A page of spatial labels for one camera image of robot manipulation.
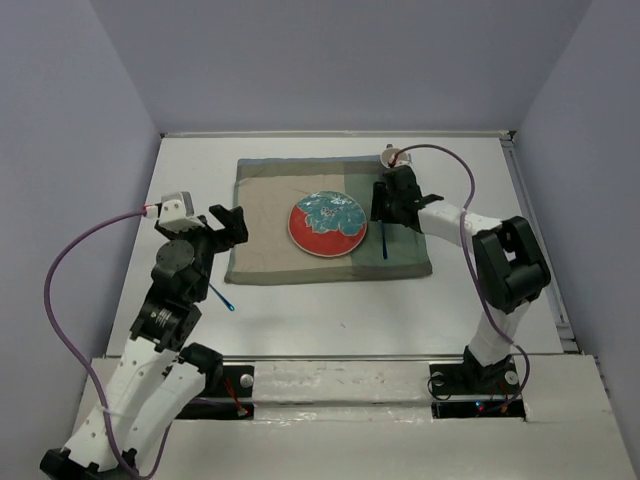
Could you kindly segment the patchwork cloth placemat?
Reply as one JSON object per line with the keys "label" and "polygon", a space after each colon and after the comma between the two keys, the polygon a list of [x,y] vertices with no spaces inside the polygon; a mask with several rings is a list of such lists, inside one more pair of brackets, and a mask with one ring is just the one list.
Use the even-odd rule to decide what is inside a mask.
{"label": "patchwork cloth placemat", "polygon": [[300,199],[318,191],[338,191],[368,211],[373,184],[381,173],[377,156],[239,160],[233,200],[244,209],[249,239],[232,250],[225,282],[276,286],[431,275],[425,237],[401,225],[386,224],[387,260],[376,222],[368,224],[355,250],[336,258],[310,255],[289,237],[289,214]]}

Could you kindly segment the lavender cup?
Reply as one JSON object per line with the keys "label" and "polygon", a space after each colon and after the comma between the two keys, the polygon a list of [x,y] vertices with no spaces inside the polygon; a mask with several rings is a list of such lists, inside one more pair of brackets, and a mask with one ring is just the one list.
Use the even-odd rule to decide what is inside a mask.
{"label": "lavender cup", "polygon": [[408,164],[405,166],[410,166],[412,164],[411,155],[400,148],[394,147],[392,144],[388,144],[386,148],[380,154],[380,163],[383,165],[385,169],[388,168],[388,162],[392,157],[404,157]]}

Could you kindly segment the blue metal spoon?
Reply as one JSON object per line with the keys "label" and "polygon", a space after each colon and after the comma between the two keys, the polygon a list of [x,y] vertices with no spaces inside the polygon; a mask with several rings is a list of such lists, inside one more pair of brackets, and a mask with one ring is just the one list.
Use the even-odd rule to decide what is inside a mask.
{"label": "blue metal spoon", "polygon": [[386,224],[381,221],[380,230],[381,230],[381,245],[382,245],[382,256],[384,260],[388,259],[388,245],[387,245],[387,234],[386,234]]}

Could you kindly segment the red and teal plate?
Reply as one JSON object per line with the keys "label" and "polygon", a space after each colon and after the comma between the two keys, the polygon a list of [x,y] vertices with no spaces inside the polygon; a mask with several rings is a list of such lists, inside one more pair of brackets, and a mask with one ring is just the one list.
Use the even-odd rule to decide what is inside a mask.
{"label": "red and teal plate", "polygon": [[294,204],[287,227],[289,237],[302,251],[336,258],[362,243],[368,220],[361,205],[346,193],[318,191]]}

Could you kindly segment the blue metal fork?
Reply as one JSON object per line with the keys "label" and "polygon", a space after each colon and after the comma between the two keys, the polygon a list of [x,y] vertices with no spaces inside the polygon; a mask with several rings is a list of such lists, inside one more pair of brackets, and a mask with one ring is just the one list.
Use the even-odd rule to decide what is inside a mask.
{"label": "blue metal fork", "polygon": [[209,283],[209,288],[229,311],[235,311],[235,306],[213,284]]}

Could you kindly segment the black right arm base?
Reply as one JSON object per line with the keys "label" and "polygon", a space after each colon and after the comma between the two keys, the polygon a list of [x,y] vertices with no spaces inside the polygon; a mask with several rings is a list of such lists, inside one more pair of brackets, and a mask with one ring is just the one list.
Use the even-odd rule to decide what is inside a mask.
{"label": "black right arm base", "polygon": [[520,378],[511,355],[482,366],[465,349],[459,362],[429,366],[426,381],[433,417],[444,419],[526,419]]}

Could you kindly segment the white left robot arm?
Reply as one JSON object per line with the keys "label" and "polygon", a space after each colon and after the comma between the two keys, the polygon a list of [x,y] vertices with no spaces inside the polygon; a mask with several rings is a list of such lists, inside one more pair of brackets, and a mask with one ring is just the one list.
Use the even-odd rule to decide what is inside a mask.
{"label": "white left robot arm", "polygon": [[164,448],[172,422],[199,394],[215,392],[224,376],[220,353],[188,338],[201,318],[210,290],[214,258],[247,242],[244,211],[213,205],[213,229],[188,199],[168,197],[133,212],[152,218],[165,243],[156,253],[151,286],[130,329],[109,382],[62,331],[52,309],[51,284],[63,260],[58,255],[44,285],[48,320],[82,364],[98,400],[66,443],[45,453],[41,470],[51,479],[140,479],[153,446]]}

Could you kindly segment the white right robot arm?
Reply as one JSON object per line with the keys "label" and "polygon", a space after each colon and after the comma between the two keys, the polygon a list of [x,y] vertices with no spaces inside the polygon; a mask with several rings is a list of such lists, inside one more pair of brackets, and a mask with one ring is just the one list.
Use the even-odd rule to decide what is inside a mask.
{"label": "white right robot arm", "polygon": [[477,215],[440,195],[423,195],[409,166],[390,169],[373,184],[371,219],[461,248],[482,313],[462,362],[443,372],[440,382],[482,392],[500,380],[521,319],[551,280],[529,222],[521,216],[500,220]]}

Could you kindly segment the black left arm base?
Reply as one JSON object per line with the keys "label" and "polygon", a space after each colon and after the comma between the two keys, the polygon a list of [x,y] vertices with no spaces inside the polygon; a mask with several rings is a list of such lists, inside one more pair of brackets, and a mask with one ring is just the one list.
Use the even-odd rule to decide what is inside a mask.
{"label": "black left arm base", "polygon": [[220,379],[217,382],[208,380],[204,390],[181,410],[176,419],[252,420],[254,377],[253,365],[225,365]]}

